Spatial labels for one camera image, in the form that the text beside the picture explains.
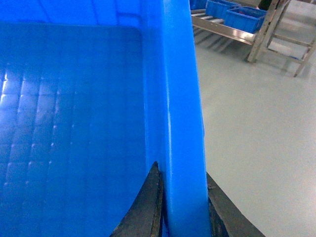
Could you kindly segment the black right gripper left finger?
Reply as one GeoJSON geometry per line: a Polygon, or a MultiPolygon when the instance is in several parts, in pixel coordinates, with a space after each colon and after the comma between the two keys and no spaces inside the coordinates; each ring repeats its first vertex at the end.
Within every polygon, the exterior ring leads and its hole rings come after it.
{"type": "Polygon", "coordinates": [[[111,233],[112,237],[161,237],[163,178],[154,162],[133,204],[111,233]]]}

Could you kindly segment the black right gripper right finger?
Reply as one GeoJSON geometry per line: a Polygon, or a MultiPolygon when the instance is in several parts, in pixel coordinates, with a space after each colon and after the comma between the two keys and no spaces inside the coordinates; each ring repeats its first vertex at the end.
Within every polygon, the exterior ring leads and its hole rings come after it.
{"type": "Polygon", "coordinates": [[[207,174],[211,235],[213,237],[264,237],[207,174]]]}

